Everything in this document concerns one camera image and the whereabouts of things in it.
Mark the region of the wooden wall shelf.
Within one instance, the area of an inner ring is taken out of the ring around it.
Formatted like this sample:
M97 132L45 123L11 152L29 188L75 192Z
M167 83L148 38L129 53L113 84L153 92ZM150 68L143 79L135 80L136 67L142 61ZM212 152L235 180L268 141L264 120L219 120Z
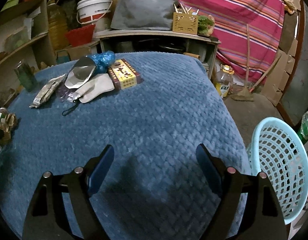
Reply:
M46 0L19 0L0 13L0 91L16 88L14 69L25 61L38 70L56 63L47 20Z

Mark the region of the silver foil snack wrapper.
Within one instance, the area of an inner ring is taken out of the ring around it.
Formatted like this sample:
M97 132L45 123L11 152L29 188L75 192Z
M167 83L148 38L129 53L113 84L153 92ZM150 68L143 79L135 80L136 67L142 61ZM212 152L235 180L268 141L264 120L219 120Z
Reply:
M38 108L46 103L52 94L57 90L61 82L65 79L66 74L50 79L43 88L38 92L33 102L29 105L30 108Z

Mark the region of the cooking oil bottle on floor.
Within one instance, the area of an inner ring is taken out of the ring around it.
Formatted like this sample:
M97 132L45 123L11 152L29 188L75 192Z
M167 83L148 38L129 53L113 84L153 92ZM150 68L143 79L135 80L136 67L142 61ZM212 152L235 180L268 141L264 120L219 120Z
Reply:
M223 65L221 70L217 72L214 86L221 98L225 98L228 95L228 92L232 87L233 75L234 70L228 65Z

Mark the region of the black silver foil bag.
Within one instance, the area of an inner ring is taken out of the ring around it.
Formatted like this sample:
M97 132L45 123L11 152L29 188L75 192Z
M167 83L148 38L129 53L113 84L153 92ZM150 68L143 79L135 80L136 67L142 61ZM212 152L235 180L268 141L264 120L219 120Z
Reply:
M77 89L83 86L94 74L97 66L95 62L85 56L80 58L70 70L65 80L65 87L68 89Z

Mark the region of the beige cloth pouch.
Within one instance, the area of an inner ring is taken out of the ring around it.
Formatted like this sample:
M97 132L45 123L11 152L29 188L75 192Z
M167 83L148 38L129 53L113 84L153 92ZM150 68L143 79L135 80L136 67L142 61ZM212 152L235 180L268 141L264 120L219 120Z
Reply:
M87 103L114 89L113 81L108 74L98 74L76 90L73 99L79 100L80 103Z

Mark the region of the grey side table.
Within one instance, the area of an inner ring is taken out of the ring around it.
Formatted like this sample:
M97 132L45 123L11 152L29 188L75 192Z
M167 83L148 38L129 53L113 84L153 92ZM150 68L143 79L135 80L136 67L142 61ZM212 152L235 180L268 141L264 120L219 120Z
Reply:
M221 42L215 37L175 33L163 30L110 30L94 34L102 52L156 51L195 57L203 64L207 76L214 72L216 52Z

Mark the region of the blue quilted table cover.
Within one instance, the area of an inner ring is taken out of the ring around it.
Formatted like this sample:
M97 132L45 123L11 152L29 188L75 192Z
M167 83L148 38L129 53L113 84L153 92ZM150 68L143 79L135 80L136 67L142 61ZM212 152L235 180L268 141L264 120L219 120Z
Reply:
M121 54L142 83L78 105L53 96L30 107L22 91L9 107L19 119L0 152L0 209L18 235L45 171L64 174L114 147L114 162L91 204L111 239L198 239L219 204L198 165L204 144L227 166L250 174L243 139L201 63L168 53Z

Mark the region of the purple blister pack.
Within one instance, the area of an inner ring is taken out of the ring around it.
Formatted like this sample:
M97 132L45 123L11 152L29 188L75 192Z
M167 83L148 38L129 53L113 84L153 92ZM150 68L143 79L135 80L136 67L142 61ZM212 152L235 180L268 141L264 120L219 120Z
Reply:
M61 100L61 102L69 101L72 102L74 100L74 93L76 89L69 89L63 83L56 90L57 97Z

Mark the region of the light blue plastic basket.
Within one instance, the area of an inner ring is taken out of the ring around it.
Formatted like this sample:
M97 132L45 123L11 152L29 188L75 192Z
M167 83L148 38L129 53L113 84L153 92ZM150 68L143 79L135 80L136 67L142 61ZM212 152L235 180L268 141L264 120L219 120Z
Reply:
M291 223L308 197L308 156L302 141L287 123L268 117L255 127L246 151L252 174L266 173L284 222Z

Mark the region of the straw broom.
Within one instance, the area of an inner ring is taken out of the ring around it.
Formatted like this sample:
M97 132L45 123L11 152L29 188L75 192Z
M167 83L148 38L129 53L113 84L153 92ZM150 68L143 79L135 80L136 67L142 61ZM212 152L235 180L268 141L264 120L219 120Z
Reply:
M250 29L248 24L246 25L246 31L247 31L247 63L246 63L244 87L237 94L232 95L232 99L234 101L254 101L253 95L251 94L251 92L247 87L249 81L249 72L250 72Z

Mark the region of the dark green glass jar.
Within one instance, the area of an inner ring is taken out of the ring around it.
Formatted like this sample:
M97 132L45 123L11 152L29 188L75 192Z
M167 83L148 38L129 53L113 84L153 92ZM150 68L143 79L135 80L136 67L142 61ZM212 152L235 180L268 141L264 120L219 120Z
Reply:
M34 77L34 74L30 66L24 61L21 60L17 63L14 68L14 72L20 82L20 84L28 91L33 91L37 86L37 80Z

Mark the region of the red plastic basket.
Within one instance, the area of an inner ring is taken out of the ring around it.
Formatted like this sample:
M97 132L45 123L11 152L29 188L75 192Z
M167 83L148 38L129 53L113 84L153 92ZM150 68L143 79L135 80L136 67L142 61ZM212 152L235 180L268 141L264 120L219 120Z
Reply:
M95 25L93 24L85 25L67 32L65 37L72 47L82 46L92 41L94 29Z

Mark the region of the crumpled blue plastic bag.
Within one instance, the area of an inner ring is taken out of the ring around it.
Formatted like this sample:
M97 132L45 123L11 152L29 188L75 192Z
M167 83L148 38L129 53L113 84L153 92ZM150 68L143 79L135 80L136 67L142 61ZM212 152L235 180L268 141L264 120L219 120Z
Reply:
M100 54L88 55L96 65L94 74L105 74L116 61L115 53L112 51L106 51Z

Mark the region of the green leafy vegetables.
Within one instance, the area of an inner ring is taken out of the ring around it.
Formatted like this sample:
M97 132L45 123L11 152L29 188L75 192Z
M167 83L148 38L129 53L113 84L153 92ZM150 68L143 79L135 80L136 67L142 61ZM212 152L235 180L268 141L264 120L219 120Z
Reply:
M215 27L215 19L213 16L200 15L198 17L197 34L202 36L211 36Z

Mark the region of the green plastic bag bin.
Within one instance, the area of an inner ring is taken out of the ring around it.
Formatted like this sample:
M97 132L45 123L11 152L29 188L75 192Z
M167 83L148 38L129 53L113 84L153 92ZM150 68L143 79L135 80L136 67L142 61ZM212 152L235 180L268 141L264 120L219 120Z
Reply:
M308 111L302 116L301 126L297 134L304 144L308 141Z

